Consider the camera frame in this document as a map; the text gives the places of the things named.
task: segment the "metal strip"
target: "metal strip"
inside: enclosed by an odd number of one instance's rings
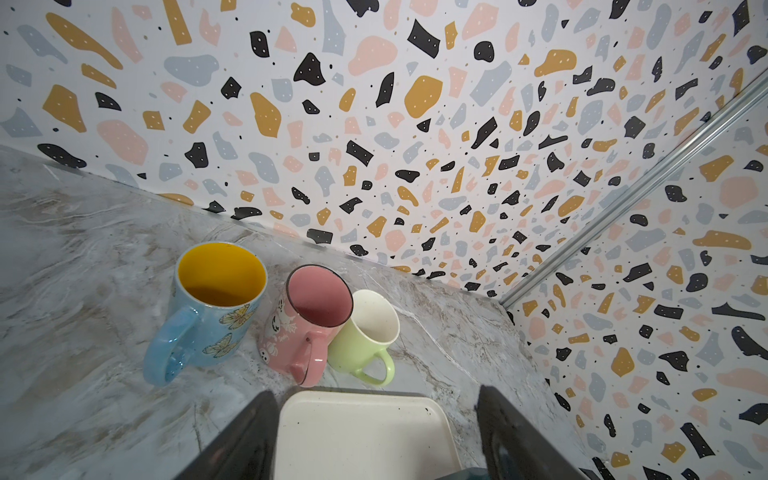
[[[544,278],[552,275],[571,255],[586,247],[592,240],[600,236],[610,225],[639,200],[645,198],[651,191],[662,184],[674,171],[682,167],[695,154],[704,148],[717,135],[725,131],[742,114],[752,108],[768,94],[768,70],[747,86],[740,95],[734,98],[726,107],[717,112],[705,125],[699,128],[688,140],[672,150],[661,159],[640,179],[632,184],[608,208],[600,212],[594,220],[571,238],[554,254],[547,258],[531,274],[525,277],[515,288],[504,295],[499,302],[506,309],[517,303],[533,287]]]

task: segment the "yellow butterfly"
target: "yellow butterfly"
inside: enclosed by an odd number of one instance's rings
[[[251,313],[247,313],[249,306],[250,306],[250,303],[246,303],[245,305],[235,310],[234,312],[229,312],[227,315],[224,315],[219,319],[219,323],[221,323],[222,325],[229,325],[230,330],[239,329],[241,326],[245,324],[245,322],[250,320],[250,317],[253,315],[253,312],[256,311],[256,309],[253,309]]]
[[[209,345],[203,349],[203,353],[206,355],[213,355],[215,359],[220,358],[222,356],[225,356],[229,352],[235,349],[237,347],[237,344],[240,343],[238,340],[235,343],[232,342],[232,334],[228,333],[224,336],[221,340],[214,343],[213,345]]]

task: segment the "green mug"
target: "green mug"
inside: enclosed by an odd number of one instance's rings
[[[386,349],[400,335],[400,320],[392,304],[376,292],[357,290],[352,298],[352,316],[328,345],[328,365],[371,385],[385,386],[395,378],[395,363]],[[362,370],[376,357],[386,367],[384,380]]]

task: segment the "patterned wall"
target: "patterned wall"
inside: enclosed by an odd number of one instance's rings
[[[768,475],[766,121],[768,98],[512,310],[615,478]]]
[[[2,8],[4,144],[487,296],[766,64],[757,0]]]

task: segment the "gray marble surface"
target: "gray marble surface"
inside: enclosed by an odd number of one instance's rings
[[[174,263],[208,240],[259,255],[266,298],[232,359],[154,388],[141,361],[164,321]],[[172,478],[258,392],[283,402],[295,389],[261,362],[257,335],[303,263],[392,301],[402,332],[385,390],[437,401],[465,467],[485,465],[473,407],[486,384],[590,468],[495,301],[0,147],[0,478]],[[330,368],[320,385],[369,389]]]

